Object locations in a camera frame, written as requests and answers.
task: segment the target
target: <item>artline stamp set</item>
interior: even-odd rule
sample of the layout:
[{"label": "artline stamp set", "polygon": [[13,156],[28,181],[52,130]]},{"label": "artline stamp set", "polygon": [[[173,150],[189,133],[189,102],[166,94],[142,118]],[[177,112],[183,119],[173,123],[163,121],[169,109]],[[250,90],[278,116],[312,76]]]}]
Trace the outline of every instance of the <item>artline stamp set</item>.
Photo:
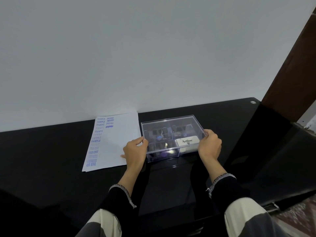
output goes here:
[{"label": "artline stamp set", "polygon": [[194,115],[142,122],[141,125],[143,136],[148,140],[148,162],[197,151],[205,136]]}]

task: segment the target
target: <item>black table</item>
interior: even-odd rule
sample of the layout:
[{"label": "black table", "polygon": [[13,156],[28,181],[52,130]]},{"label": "black table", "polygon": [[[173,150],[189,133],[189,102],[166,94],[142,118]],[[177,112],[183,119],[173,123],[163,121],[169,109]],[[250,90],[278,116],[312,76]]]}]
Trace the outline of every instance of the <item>black table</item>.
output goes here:
[{"label": "black table", "polygon": [[[255,98],[138,116],[141,123],[185,115],[195,115],[203,128],[218,134],[223,141],[220,163],[260,204],[316,189],[315,137]],[[88,120],[0,133],[0,189],[36,209],[62,213],[66,225],[82,227],[126,169],[81,172],[93,125],[94,120]],[[205,198],[210,184],[205,171],[197,153],[147,163],[136,187],[143,195],[139,232],[216,215],[211,200]]]}]

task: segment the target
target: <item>white stitching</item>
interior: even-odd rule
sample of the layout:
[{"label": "white stitching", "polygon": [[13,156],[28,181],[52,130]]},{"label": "white stitching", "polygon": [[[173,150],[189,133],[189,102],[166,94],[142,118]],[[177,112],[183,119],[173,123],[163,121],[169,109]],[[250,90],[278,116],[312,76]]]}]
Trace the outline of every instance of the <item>white stitching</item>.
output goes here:
[{"label": "white stitching", "polygon": [[215,185],[217,182],[219,182],[221,179],[224,179],[225,177],[228,177],[228,176],[231,176],[231,177],[234,177],[236,179],[236,177],[232,174],[229,174],[229,173],[224,173],[220,176],[218,176],[212,183],[212,185],[210,186],[210,188],[207,188],[206,191],[209,191],[209,197],[212,198],[212,191],[214,190],[215,188]]},{"label": "white stitching", "polygon": [[127,196],[127,199],[128,199],[128,201],[129,201],[129,203],[131,204],[131,206],[133,207],[133,209],[135,209],[135,208],[137,207],[137,206],[134,205],[134,203],[132,202],[132,199],[131,199],[131,197],[130,197],[130,194],[128,193],[127,189],[126,189],[124,186],[122,186],[122,185],[120,185],[120,184],[114,184],[114,185],[112,185],[112,186],[110,187],[109,191],[110,191],[113,187],[119,187],[119,188],[121,188],[121,189],[125,192],[125,194],[126,194],[126,196]]}]

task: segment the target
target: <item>artline logo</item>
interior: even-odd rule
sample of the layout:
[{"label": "artline logo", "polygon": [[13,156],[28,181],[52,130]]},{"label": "artline logo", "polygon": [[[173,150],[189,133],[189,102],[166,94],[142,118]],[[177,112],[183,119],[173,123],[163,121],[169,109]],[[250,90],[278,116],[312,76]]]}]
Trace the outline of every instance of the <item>artline logo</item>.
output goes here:
[{"label": "artline logo", "polygon": [[185,141],[182,141],[183,143],[186,143],[186,142],[190,142],[190,141],[193,141],[193,140],[185,140]]}]

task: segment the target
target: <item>left hand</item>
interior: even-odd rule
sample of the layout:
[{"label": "left hand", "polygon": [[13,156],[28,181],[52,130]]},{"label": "left hand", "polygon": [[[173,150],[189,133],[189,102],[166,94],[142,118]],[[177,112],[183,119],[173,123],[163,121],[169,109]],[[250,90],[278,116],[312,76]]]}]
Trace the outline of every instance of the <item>left hand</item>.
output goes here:
[{"label": "left hand", "polygon": [[126,159],[127,170],[140,171],[146,159],[148,140],[144,137],[139,137],[135,140],[129,141],[123,148],[124,155],[121,157]]}]

